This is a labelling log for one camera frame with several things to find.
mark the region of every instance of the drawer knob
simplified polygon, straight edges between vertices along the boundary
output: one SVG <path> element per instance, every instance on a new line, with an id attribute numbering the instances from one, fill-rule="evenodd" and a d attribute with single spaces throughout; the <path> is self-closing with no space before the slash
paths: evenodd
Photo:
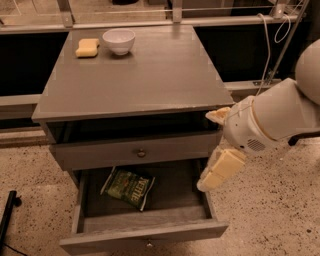
<path id="1" fill-rule="evenodd" d="M 148 241 L 147 247 L 148 247 L 148 248 L 152 248 L 152 247 L 154 247 L 154 245 L 153 245 L 150 241 Z"/>
<path id="2" fill-rule="evenodd" d="M 143 149 L 139 149 L 137 156 L 142 158 L 146 156 L 146 152 Z"/>

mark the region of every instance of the terrazzo floor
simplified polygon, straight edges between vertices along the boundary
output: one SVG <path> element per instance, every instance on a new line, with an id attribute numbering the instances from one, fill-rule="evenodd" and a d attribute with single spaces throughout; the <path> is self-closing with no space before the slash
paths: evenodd
<path id="1" fill-rule="evenodd" d="M 70 235 L 77 189 L 41 131 L 0 133 L 0 187 L 0 216 L 10 190 L 22 199 L 6 243 L 30 256 L 67 255 L 59 240 Z M 95 255 L 320 255 L 320 138 L 249 156 L 212 197 L 218 220 L 230 223 L 219 239 Z M 1 255 L 18 254 L 4 247 Z"/>

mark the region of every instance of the sponge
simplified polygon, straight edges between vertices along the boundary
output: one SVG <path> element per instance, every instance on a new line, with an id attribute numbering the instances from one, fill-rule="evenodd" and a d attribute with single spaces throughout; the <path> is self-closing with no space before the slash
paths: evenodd
<path id="1" fill-rule="evenodd" d="M 79 48 L 76 50 L 76 56 L 95 57 L 98 54 L 97 47 L 100 42 L 98 38 L 84 38 L 79 41 Z"/>
<path id="2" fill-rule="evenodd" d="M 244 166 L 246 156 L 237 149 L 225 149 L 218 160 L 206 167 L 197 183 L 200 191 L 206 192 L 218 187 Z"/>

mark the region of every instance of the white bowl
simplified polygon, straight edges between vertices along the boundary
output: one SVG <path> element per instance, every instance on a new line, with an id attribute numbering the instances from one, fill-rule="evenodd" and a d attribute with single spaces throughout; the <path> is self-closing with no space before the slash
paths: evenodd
<path id="1" fill-rule="evenodd" d="M 105 45 L 117 55 L 127 54 L 134 43 L 135 33 L 130 29 L 110 29 L 102 35 Z"/>

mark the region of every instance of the nightstand top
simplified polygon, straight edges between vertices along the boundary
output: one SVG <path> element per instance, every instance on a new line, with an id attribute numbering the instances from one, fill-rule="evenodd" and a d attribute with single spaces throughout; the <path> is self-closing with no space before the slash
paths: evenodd
<path id="1" fill-rule="evenodd" d="M 130 29 L 136 39 L 124 56 L 104 46 L 102 34 L 107 29 L 70 32 L 32 119 L 212 110 L 233 103 L 192 26 Z M 99 38 L 96 57 L 76 57 L 82 38 Z"/>

